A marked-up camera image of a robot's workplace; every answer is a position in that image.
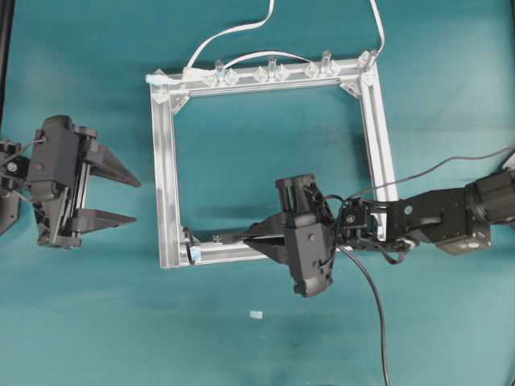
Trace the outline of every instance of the metal rod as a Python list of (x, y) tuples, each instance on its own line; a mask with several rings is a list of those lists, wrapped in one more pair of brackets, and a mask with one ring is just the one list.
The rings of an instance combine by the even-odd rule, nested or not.
[(3, 105), (6, 95), (7, 60), (9, 58), (10, 32), (13, 27), (14, 0), (0, 1), (0, 133), (2, 132)]

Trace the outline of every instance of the clear plastic peg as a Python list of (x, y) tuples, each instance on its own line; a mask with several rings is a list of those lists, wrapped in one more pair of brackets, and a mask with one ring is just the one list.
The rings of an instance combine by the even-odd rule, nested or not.
[(268, 58), (268, 78), (274, 79), (276, 71), (277, 71), (277, 58), (275, 56), (271, 56), (270, 58)]
[(322, 53), (322, 63), (320, 66), (320, 72), (322, 72), (323, 74), (325, 74), (328, 71), (329, 66), (331, 65), (331, 56), (332, 53), (329, 50), (326, 50)]

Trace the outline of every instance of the cable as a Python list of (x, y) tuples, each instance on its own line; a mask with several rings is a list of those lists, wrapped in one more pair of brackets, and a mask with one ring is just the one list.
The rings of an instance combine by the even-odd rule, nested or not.
[[(193, 66), (195, 65), (195, 62), (198, 59), (200, 53), (214, 39), (216, 39), (216, 38), (218, 38), (220, 36), (223, 36), (223, 35), (232, 34), (233, 32), (253, 30), (253, 29), (256, 29), (256, 28), (264, 26), (268, 22), (268, 20), (270, 20), (270, 17), (274, 13), (274, 6), (275, 6), (275, 0), (270, 0), (269, 5), (268, 5), (268, 13), (266, 14), (266, 17), (263, 20), (261, 20), (260, 22), (249, 23), (249, 24), (244, 24), (244, 25), (241, 25), (241, 26), (235, 26), (235, 27), (228, 28), (227, 30), (223, 30), (222, 32), (219, 32), (218, 34), (213, 35), (210, 38), (208, 38), (205, 41), (203, 41), (202, 44), (199, 45), (198, 48), (195, 50), (195, 52), (193, 53), (193, 55), (190, 58), (190, 60), (187, 62), (185, 70), (186, 69), (190, 69), (191, 70), (193, 68)], [(381, 40), (381, 44), (380, 44), (380, 46), (379, 46), (379, 48), (377, 50), (373, 50), (372, 51), (370, 59), (369, 59), (369, 62), (366, 64), (366, 68), (367, 69), (370, 69), (374, 65), (374, 63), (376, 63), (377, 58), (382, 53), (382, 51), (383, 51), (383, 49), (385, 47), (385, 29), (383, 28), (383, 24), (382, 24), (382, 21), (381, 21), (381, 14), (379, 13), (379, 10), (377, 8), (376, 0), (370, 0), (370, 6), (372, 7), (373, 16), (374, 16), (374, 19), (376, 21), (377, 31), (379, 33), (379, 38)], [(253, 59), (253, 58), (259, 58), (259, 57), (263, 57), (263, 56), (270, 56), (270, 55), (286, 56), (286, 57), (290, 57), (290, 58), (295, 58), (297, 60), (302, 60), (302, 61), (308, 62), (308, 63), (311, 62), (309, 59), (306, 59), (306, 58), (304, 58), (302, 56), (299, 56), (299, 55), (291, 54), (289, 52), (284, 52), (284, 51), (258, 51), (258, 52), (253, 52), (251, 54), (239, 56), (236, 59), (229, 61), (224, 66), (224, 68), (228, 69), (228, 68), (232, 67), (234, 64), (240, 63), (240, 62), (242, 62), (244, 60)]]
[(424, 175), (428, 175), (429, 173), (437, 170), (438, 168), (440, 168), (441, 166), (445, 165), (446, 163), (448, 163), (450, 161), (456, 161), (456, 160), (461, 160), (461, 161), (480, 161), (482, 159), (495, 157), (495, 156), (497, 156), (499, 154), (502, 154), (502, 153), (504, 153), (506, 151), (509, 151), (509, 150), (514, 151), (515, 147), (513, 147), (513, 146), (505, 147), (505, 148), (503, 148), (501, 150), (496, 151), (495, 153), (491, 153), (491, 154), (487, 154), (487, 155), (482, 155), (482, 156), (479, 156), (479, 157), (463, 157), (463, 156), (449, 157), (447, 159), (444, 159), (440, 163), (434, 165), (430, 169), (427, 169), (427, 170), (425, 170), (425, 171), (423, 171), (421, 173), (418, 173), (416, 175), (411, 175), (410, 177), (406, 177), (405, 179), (399, 179), (397, 181), (393, 181), (392, 183), (385, 183), (383, 185), (379, 185), (378, 187), (367, 187), (366, 189), (363, 189), (362, 191), (358, 191), (357, 193), (355, 193), (353, 195), (350, 195), (347, 199), (356, 199), (356, 198), (364, 195), (365, 193), (369, 193), (370, 191), (376, 191), (378, 189), (382, 189), (383, 187), (389, 187), (390, 185), (395, 185), (395, 184), (400, 184), (400, 183), (407, 183), (408, 181), (411, 181), (412, 179), (418, 179), (420, 177), (423, 177)]
[(302, 60), (302, 61), (307, 62), (307, 63), (311, 62), (309, 59), (303, 58), (302, 56), (298, 56), (298, 55), (295, 55), (295, 54), (291, 54), (289, 52), (284, 52), (284, 51), (258, 51), (258, 52), (253, 52), (251, 54), (246, 54), (246, 55), (238, 56), (236, 59), (233, 59), (230, 62), (228, 62), (224, 66), (224, 69), (227, 70), (227, 69), (231, 68), (234, 64), (238, 64), (240, 62), (243, 62), (244, 60), (262, 58), (263, 56), (272, 56), (272, 55), (285, 56), (286, 58), (293, 58), (293, 59), (297, 59), (297, 60)]
[(6, 165), (7, 163), (12, 161), (16, 157), (19, 157), (20, 155), (25, 153), (28, 150), (29, 147), (35, 145), (36, 143), (43, 143), (46, 140), (47, 139), (45, 137), (42, 137), (41, 139), (35, 139), (34, 141), (28, 142), (24, 147), (22, 147), (22, 149), (20, 151), (17, 151), (16, 153), (14, 153), (14, 154), (10, 155), (9, 157), (7, 157), (7, 158), (3, 159), (2, 161), (0, 161), (0, 166)]
[(256, 23), (250, 23), (250, 24), (244, 24), (242, 26), (235, 26), (235, 27), (231, 27), (227, 30), (224, 30), (208, 39), (206, 39), (205, 41), (202, 42), (201, 45), (198, 46), (198, 48), (195, 50), (195, 52), (193, 53), (191, 59), (187, 62), (187, 68), (191, 68), (193, 67), (193, 65), (195, 64), (196, 62), (196, 59), (199, 57), (200, 53), (202, 52), (202, 50), (204, 50), (206, 48), (206, 46), (208, 44), (210, 44), (214, 39), (222, 36), (222, 35), (227, 35), (227, 34), (231, 34), (233, 32), (239, 32), (239, 31), (247, 31), (247, 30), (253, 30), (255, 28), (259, 28), (261, 26), (264, 26), (266, 22), (268, 22), (268, 20), (270, 19), (270, 17), (272, 16), (272, 14), (274, 13), (274, 4), (275, 4), (275, 0), (270, 0), (269, 4), (268, 4), (268, 14), (266, 14), (266, 17), (261, 21), (261, 22), (256, 22)]
[(379, 324), (381, 329), (381, 365), (383, 369), (383, 378), (385, 380), (385, 386), (391, 386), (389, 382), (389, 372), (388, 372), (388, 364), (386, 362), (386, 327), (385, 327), (385, 311), (383, 310), (383, 304), (381, 301), (381, 296), (379, 295), (379, 291), (377, 290), (376, 283), (374, 283), (372, 276), (370, 276), (369, 271), (365, 268), (361, 262), (354, 257), (350, 252), (346, 251), (338, 247), (338, 249), (347, 255), (349, 259), (360, 269), (360, 271), (365, 275), (365, 278), (370, 284), (370, 288), (372, 289), (373, 296), (376, 299), (377, 304), (377, 312), (379, 313)]

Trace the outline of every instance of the small white object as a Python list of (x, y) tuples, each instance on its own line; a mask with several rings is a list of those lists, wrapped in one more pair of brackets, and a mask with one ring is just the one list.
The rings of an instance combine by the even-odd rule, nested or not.
[(311, 62), (306, 66), (306, 68), (304, 68), (304, 73), (314, 79), (320, 74), (319, 66)]
[(263, 311), (251, 310), (249, 316), (250, 316), (251, 319), (259, 319), (259, 320), (261, 320), (261, 319), (263, 319)]

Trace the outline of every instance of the black cable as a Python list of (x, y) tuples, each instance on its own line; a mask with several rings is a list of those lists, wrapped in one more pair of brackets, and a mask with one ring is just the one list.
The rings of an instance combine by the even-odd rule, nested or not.
[(369, 193), (370, 191), (376, 191), (377, 189), (382, 189), (383, 187), (389, 187), (390, 185), (395, 185), (395, 184), (399, 184), (399, 183), (407, 183), (408, 181), (411, 181), (412, 179), (418, 179), (419, 177), (423, 177), (424, 175), (428, 175), (429, 173), (437, 170), (439, 167), (445, 165), (446, 163), (448, 163), (450, 161), (456, 161), (456, 160), (479, 161), (481, 159), (495, 157), (496, 155), (502, 154), (502, 153), (504, 153), (504, 152), (506, 152), (508, 150), (515, 151), (515, 147), (512, 147), (512, 146), (505, 147), (504, 149), (498, 150), (495, 153), (491, 153), (491, 154), (487, 154), (487, 155), (482, 155), (482, 156), (479, 156), (479, 157), (462, 157), (462, 156), (449, 157), (447, 159), (444, 159), (440, 163), (434, 165), (430, 169), (427, 169), (427, 170), (425, 170), (425, 171), (423, 171), (421, 173), (418, 173), (416, 175), (411, 175), (410, 177), (406, 177), (405, 179), (399, 179), (398, 181), (393, 181), (392, 183), (385, 183), (383, 185), (379, 185), (378, 187), (367, 187), (366, 189), (363, 189), (362, 191), (358, 191), (357, 193), (355, 193), (353, 195), (350, 195), (347, 199), (355, 199), (357, 197), (361, 197), (365, 193)]
[(381, 364), (383, 369), (383, 378), (385, 380), (385, 386), (390, 386), (389, 382), (389, 372), (388, 372), (388, 364), (386, 362), (386, 327), (385, 327), (385, 311), (383, 310), (383, 303), (381, 301), (381, 296), (379, 295), (379, 291), (377, 290), (376, 283), (374, 283), (372, 276), (370, 276), (369, 271), (365, 268), (361, 262), (354, 257), (350, 252), (346, 251), (338, 247), (338, 249), (347, 255), (349, 259), (360, 269), (360, 271), (365, 275), (367, 281), (370, 284), (370, 288), (372, 288), (373, 296), (376, 299), (377, 304), (377, 312), (379, 313), (379, 324), (381, 328)]
[(14, 0), (0, 4), (0, 133), (2, 132), (3, 105), (6, 95), (7, 60), (9, 58), (10, 32), (13, 27)]
[(14, 154), (10, 155), (9, 157), (7, 157), (7, 158), (3, 159), (2, 161), (0, 161), (0, 166), (6, 165), (7, 163), (12, 161), (16, 157), (19, 157), (20, 155), (25, 153), (28, 150), (29, 147), (35, 145), (36, 143), (43, 143), (46, 140), (47, 139), (45, 137), (42, 137), (41, 139), (35, 139), (34, 141), (28, 142), (24, 147), (22, 147), (22, 149), (20, 151), (17, 151), (16, 153), (14, 153)]

